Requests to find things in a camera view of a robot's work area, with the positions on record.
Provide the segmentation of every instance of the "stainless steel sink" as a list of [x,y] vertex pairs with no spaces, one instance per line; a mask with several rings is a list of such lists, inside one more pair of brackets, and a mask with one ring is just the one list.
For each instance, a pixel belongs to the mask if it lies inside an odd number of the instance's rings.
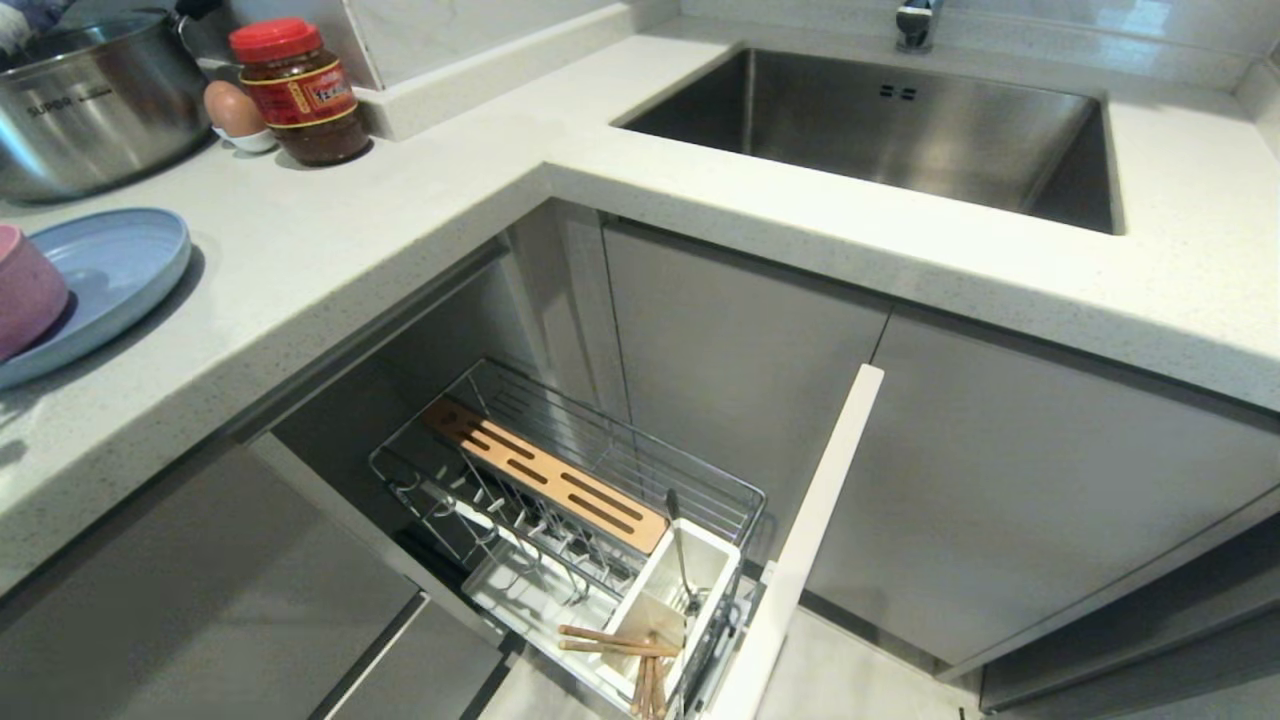
[[622,127],[1116,233],[1102,105],[744,50]]

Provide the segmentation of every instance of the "blue plate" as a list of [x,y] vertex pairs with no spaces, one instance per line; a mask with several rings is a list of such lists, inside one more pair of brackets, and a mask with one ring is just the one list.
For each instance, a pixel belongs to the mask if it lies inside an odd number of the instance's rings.
[[29,240],[72,297],[51,334],[0,363],[0,389],[56,370],[128,329],[169,295],[191,260],[187,223],[168,210],[99,213]]

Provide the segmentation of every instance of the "pink bowl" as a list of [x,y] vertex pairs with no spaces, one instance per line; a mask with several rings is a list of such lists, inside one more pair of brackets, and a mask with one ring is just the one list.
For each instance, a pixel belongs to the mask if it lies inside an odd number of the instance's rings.
[[67,307],[67,282],[15,225],[0,225],[0,363],[27,348]]

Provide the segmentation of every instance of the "stainless steel pot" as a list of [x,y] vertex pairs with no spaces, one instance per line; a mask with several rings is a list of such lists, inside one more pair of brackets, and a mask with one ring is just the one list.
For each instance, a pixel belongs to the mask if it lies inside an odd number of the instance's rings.
[[24,54],[0,73],[0,197],[90,195],[209,137],[205,77],[164,13],[50,35]]

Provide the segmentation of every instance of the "red jar lid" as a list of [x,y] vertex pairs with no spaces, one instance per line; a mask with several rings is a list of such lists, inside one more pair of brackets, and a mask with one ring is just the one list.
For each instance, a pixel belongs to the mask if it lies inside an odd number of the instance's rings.
[[242,63],[268,63],[310,53],[324,45],[316,26],[302,18],[279,18],[244,26],[230,35]]

